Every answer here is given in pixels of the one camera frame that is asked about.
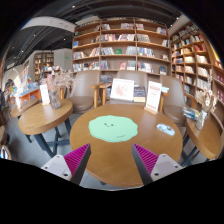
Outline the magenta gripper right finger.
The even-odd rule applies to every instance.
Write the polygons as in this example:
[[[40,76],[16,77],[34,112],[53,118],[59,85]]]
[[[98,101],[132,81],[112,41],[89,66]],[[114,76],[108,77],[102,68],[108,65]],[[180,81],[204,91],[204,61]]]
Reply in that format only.
[[[182,169],[182,166],[167,154],[157,155],[137,144],[132,145],[132,156],[144,185]]]

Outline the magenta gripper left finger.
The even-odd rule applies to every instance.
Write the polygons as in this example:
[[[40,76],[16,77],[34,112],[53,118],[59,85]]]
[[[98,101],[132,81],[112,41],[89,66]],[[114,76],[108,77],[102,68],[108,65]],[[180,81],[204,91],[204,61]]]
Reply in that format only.
[[[90,144],[85,144],[65,156],[55,155],[42,169],[79,185],[91,155]]]

